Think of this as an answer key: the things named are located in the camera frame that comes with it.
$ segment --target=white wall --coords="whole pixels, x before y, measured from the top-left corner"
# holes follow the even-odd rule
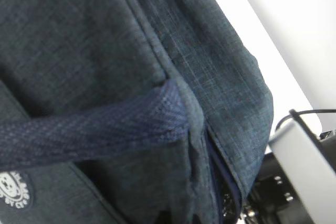
[[[310,104],[336,108],[336,0],[249,2]],[[323,131],[336,129],[335,114],[320,120]]]

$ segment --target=zipper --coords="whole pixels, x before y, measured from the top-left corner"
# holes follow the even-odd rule
[[[235,224],[240,216],[242,197],[233,176],[209,133],[205,134],[214,190],[217,198],[219,224]]]

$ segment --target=navy zipper tape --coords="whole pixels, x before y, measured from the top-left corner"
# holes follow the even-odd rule
[[[241,205],[242,205],[242,196],[241,196],[240,190],[233,176],[230,174],[230,171],[227,165],[225,164],[225,161],[216,151],[215,146],[212,143],[212,141],[209,140],[210,136],[208,135],[208,132],[206,132],[205,135],[206,135],[208,152],[209,152],[210,157],[212,158],[212,163],[214,163],[217,166],[223,180],[226,182],[231,192],[231,196],[236,206],[235,207],[236,208],[236,219],[238,219],[240,216]]]
[[[211,170],[211,178],[213,181],[213,185],[214,185],[214,190],[215,190],[215,195],[216,195],[216,200],[217,200],[217,207],[218,207],[218,222],[219,224],[223,223],[223,203],[222,203],[222,195],[219,192],[218,189],[218,184],[216,182],[216,177],[215,177],[215,171],[214,171],[214,164],[213,164],[213,159],[212,159],[212,154],[211,154],[211,147],[210,147],[210,142],[207,136],[207,133],[204,134],[204,138],[205,138],[205,143],[207,146],[207,151],[208,151],[208,155],[209,155],[209,165],[210,165],[210,170]]]

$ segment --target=heathered gray fabric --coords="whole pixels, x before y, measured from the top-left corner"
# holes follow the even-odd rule
[[[271,95],[214,0],[0,0],[0,8],[0,80],[10,90],[0,86],[1,121],[18,119],[19,104],[33,118],[62,115],[173,79],[190,124],[176,143],[77,164],[81,181],[64,164],[25,171],[36,203],[26,212],[0,206],[3,224],[114,223],[112,209],[128,223],[170,211],[174,224],[194,214],[218,224],[205,124],[247,195],[268,140]],[[85,187],[89,178],[97,189]],[[71,197],[76,191],[83,197]]]

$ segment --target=white surface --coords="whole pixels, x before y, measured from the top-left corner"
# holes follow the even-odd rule
[[[298,123],[291,121],[269,145],[314,223],[334,224],[336,174]]]
[[[245,222],[243,220],[238,220],[237,224],[245,224]]]
[[[336,107],[336,1],[249,0],[310,104]],[[320,115],[323,131],[336,115]]]
[[[269,38],[251,8],[248,0],[217,0],[224,14],[236,29],[247,49],[257,58],[259,67],[274,98],[275,125],[290,109],[311,109],[287,65]],[[304,117],[309,127],[321,133],[321,123],[316,115]]]

